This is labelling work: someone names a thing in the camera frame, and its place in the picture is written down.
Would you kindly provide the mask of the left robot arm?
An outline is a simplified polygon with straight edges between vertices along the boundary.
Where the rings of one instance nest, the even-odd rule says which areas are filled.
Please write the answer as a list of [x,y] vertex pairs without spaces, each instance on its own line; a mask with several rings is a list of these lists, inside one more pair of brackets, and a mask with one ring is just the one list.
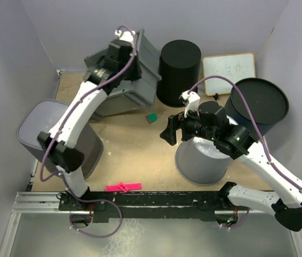
[[78,210],[86,209],[90,203],[86,194],[89,188],[81,169],[85,156],[76,149],[79,135],[97,107],[121,81],[135,81],[140,77],[137,41],[114,39],[106,55],[87,70],[75,98],[60,120],[48,132],[40,132],[37,136],[44,151],[42,162],[51,160],[57,167],[57,173],[73,195],[71,204]]

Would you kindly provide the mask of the black round bin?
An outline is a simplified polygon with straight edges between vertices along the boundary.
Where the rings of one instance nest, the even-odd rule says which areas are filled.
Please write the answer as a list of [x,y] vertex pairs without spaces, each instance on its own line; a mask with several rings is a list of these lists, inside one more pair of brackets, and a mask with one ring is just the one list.
[[157,84],[157,98],[173,108],[183,107],[179,99],[182,92],[189,90],[197,81],[200,72],[201,50],[193,42],[173,40],[161,50]]

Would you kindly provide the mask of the dark blue round bin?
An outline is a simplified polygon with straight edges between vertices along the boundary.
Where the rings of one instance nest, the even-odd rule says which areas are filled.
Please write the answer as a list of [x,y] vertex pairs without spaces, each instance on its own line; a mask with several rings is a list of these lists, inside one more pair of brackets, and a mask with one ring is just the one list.
[[[260,78],[246,78],[238,81],[236,86],[245,98],[262,136],[287,116],[289,100],[274,83]],[[234,88],[224,108],[238,125],[248,129],[253,139],[259,139],[244,103]]]

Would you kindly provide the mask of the grey ribbed square bin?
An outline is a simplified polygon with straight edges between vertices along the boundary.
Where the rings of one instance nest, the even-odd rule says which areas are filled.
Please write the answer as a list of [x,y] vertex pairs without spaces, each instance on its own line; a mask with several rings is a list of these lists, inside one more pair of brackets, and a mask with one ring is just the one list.
[[[39,161],[44,156],[37,136],[49,131],[62,117],[68,104],[56,100],[43,100],[37,103],[22,120],[17,128],[18,141]],[[75,148],[84,153],[81,165],[84,178],[87,179],[97,166],[102,152],[103,143],[89,124],[82,130]]]

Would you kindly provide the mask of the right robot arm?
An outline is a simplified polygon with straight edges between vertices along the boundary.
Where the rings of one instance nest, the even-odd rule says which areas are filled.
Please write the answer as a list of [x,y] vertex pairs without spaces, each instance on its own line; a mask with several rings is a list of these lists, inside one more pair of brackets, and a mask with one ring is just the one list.
[[302,229],[302,180],[271,158],[266,147],[256,142],[247,128],[230,123],[222,106],[214,101],[189,103],[185,111],[169,116],[160,138],[173,146],[177,130],[182,131],[183,141],[192,138],[211,141],[219,152],[252,169],[273,189],[267,193],[227,182],[218,192],[221,208],[243,206],[260,210],[291,231]]

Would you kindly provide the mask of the light grey round bin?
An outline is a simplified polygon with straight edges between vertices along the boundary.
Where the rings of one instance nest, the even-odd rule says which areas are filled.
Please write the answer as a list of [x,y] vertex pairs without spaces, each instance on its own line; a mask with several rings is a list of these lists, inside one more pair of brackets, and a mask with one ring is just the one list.
[[213,142],[194,137],[182,142],[175,154],[178,172],[190,183],[209,186],[219,182],[233,159],[216,149]]

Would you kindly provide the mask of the grey plastic crate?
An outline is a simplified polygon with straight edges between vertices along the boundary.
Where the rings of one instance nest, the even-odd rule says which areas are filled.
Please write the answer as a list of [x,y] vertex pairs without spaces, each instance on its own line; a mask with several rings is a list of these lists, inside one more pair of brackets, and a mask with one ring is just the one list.
[[99,121],[103,117],[153,106],[157,83],[161,80],[158,73],[160,52],[145,37],[144,29],[137,32],[137,52],[141,78],[122,81],[94,111],[91,119]]

